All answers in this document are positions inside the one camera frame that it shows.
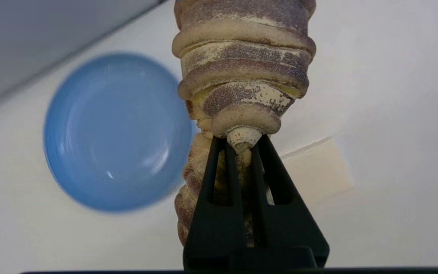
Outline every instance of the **twisted bread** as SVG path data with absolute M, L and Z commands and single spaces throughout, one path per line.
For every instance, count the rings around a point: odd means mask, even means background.
M 315 0 L 182 0 L 175 2 L 181 30 L 172 44 L 181 59 L 179 96 L 202 133 L 191 147 L 175 200 L 179 236 L 186 239 L 205 171 L 211 139 L 227 138 L 236 151 L 243 188 L 251 151 L 274 134 L 281 116 L 309 86 L 315 55 L 307 35 Z M 224 153 L 219 155 L 214 199 L 225 198 Z

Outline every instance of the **white block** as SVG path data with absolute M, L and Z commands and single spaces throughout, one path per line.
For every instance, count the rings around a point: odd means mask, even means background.
M 282 157 L 307 206 L 354 187 L 349 166 L 334 139 L 315 142 Z

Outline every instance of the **blue plate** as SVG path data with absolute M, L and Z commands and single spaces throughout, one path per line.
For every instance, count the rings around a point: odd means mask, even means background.
M 180 186 L 193 126 L 177 83 L 133 54 L 99 57 L 72 73 L 50 104 L 43 133 L 60 186 L 106 211 L 146 206 Z

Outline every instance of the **white table surface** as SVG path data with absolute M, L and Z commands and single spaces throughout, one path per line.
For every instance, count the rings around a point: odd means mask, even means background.
M 59 189 L 42 146 L 59 83 L 100 54 L 153 57 L 181 78 L 167 2 L 0 103 L 0 274 L 178 269 L 173 196 L 109 215 Z M 438 2 L 319 0 L 311 87 L 273 137 L 285 154 L 334 135 L 353 191 L 312 208 L 330 266 L 438 265 Z

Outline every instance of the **gray wall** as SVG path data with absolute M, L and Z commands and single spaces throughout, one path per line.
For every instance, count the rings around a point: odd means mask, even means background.
M 161 0 L 0 0 L 0 96 Z

